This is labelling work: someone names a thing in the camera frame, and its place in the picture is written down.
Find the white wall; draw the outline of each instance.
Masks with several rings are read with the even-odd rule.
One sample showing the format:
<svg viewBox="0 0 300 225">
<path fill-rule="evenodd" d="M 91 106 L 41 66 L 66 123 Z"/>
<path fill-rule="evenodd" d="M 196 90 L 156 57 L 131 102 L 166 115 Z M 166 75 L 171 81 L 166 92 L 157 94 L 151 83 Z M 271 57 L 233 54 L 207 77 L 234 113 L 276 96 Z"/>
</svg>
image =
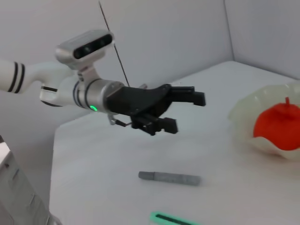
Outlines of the white wall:
<svg viewBox="0 0 300 225">
<path fill-rule="evenodd" d="M 225 2 L 235 59 L 300 79 L 300 1 Z"/>
<path fill-rule="evenodd" d="M 55 60 L 54 49 L 90 29 L 106 29 L 96 0 L 1 0 L 0 58 L 25 64 Z M 125 82 L 111 49 L 97 63 L 106 79 Z M 0 92 L 0 134 L 48 205 L 54 131 L 87 111 L 39 101 L 40 84 L 22 95 Z"/>
<path fill-rule="evenodd" d="M 100 0 L 130 85 L 232 60 L 223 0 Z"/>
</svg>

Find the black stripe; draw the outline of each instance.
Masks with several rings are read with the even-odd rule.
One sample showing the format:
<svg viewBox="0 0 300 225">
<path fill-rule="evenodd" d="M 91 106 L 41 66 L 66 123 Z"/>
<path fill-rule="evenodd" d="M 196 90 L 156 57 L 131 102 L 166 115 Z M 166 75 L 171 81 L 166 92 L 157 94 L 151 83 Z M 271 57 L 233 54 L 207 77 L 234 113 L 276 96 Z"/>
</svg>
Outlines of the black stripe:
<svg viewBox="0 0 300 225">
<path fill-rule="evenodd" d="M 80 107 L 80 105 L 77 103 L 77 101 L 76 101 L 76 99 L 75 99 L 75 90 L 76 90 L 78 84 L 79 84 L 79 81 L 77 81 L 77 83 L 75 84 L 74 89 L 73 89 L 73 100 L 74 100 L 75 104 L 76 104 L 78 107 Z"/>
<path fill-rule="evenodd" d="M 13 81 L 11 82 L 8 92 L 11 92 L 14 89 L 15 81 L 17 80 L 17 76 L 18 76 L 18 64 L 15 62 L 15 74 L 14 74 L 14 78 L 13 78 Z"/>
<path fill-rule="evenodd" d="M 90 105 L 89 105 L 89 103 L 88 103 L 87 94 L 88 94 L 88 91 L 89 91 L 89 88 L 90 88 L 91 84 L 94 83 L 94 82 L 97 81 L 97 80 L 101 80 L 101 79 L 96 79 L 96 80 L 92 81 L 91 83 L 89 83 L 89 85 L 88 85 L 87 88 L 85 89 L 85 93 L 84 93 L 84 101 L 85 101 L 85 104 L 87 105 L 87 107 L 88 107 L 89 109 L 91 109 L 91 108 L 90 108 Z"/>
<path fill-rule="evenodd" d="M 46 87 L 46 86 L 42 86 L 42 89 L 57 92 L 57 89 L 55 89 L 55 88 L 49 88 L 49 87 Z"/>
<path fill-rule="evenodd" d="M 49 106 L 53 106 L 53 107 L 62 107 L 61 105 L 54 105 L 54 104 L 51 104 L 51 103 L 45 102 L 45 101 L 42 101 L 42 103 L 49 105 Z"/>
<path fill-rule="evenodd" d="M 17 90 L 15 91 L 16 94 L 19 93 L 19 91 L 20 91 L 20 89 L 21 89 L 21 87 L 22 87 L 23 80 L 24 80 L 24 75 L 25 75 L 25 66 L 24 66 L 24 64 L 21 64 L 21 66 L 22 66 L 21 79 L 20 79 L 20 81 L 19 81 L 18 88 L 17 88 Z"/>
<path fill-rule="evenodd" d="M 82 108 L 84 108 L 83 105 L 82 105 L 81 102 L 80 102 L 80 98 L 79 98 L 79 90 L 78 90 L 78 89 L 77 89 L 77 101 L 78 101 L 78 104 L 79 104 Z"/>
</svg>

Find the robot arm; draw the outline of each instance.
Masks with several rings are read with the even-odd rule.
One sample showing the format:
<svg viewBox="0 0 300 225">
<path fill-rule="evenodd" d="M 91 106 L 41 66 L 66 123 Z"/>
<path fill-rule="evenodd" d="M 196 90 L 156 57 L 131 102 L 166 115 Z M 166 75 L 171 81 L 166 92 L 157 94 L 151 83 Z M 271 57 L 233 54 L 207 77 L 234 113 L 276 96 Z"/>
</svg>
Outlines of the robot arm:
<svg viewBox="0 0 300 225">
<path fill-rule="evenodd" d="M 145 90 L 125 87 L 121 82 L 104 80 L 93 63 L 105 56 L 105 50 L 114 44 L 113 34 L 106 30 L 92 30 L 57 47 L 60 63 L 48 62 L 25 66 L 0 60 L 0 90 L 23 93 L 34 81 L 42 83 L 40 100 L 50 106 L 77 105 L 107 113 L 111 124 L 127 126 L 114 119 L 114 114 L 131 118 L 135 129 L 155 135 L 164 129 L 178 132 L 176 120 L 159 118 L 172 102 L 190 102 L 205 106 L 204 93 L 194 87 L 172 87 L 169 84 Z"/>
</svg>

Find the white table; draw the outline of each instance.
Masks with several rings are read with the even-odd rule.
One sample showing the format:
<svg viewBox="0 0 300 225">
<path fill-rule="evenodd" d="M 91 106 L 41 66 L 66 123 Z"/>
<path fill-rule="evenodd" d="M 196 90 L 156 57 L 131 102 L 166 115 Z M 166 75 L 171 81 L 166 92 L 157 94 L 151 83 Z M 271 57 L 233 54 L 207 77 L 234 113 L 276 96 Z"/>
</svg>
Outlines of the white table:
<svg viewBox="0 0 300 225">
<path fill-rule="evenodd" d="M 235 143 L 227 120 L 238 99 L 292 79 L 227 62 L 179 80 L 207 106 L 174 103 L 179 133 L 152 137 L 93 113 L 55 137 L 50 211 L 63 225 L 146 225 L 162 211 L 203 225 L 298 225 L 300 164 Z M 140 180 L 139 171 L 200 175 L 199 187 Z"/>
</svg>

